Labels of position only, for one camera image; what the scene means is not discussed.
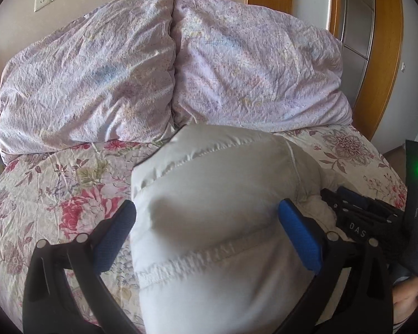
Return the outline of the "person's right hand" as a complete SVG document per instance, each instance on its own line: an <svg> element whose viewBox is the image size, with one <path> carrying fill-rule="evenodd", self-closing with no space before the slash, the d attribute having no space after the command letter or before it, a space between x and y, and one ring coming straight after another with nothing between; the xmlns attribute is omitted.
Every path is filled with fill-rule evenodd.
<svg viewBox="0 0 418 334"><path fill-rule="evenodd" d="M406 321L418 307L418 277L410 277L393 288L393 323Z"/></svg>

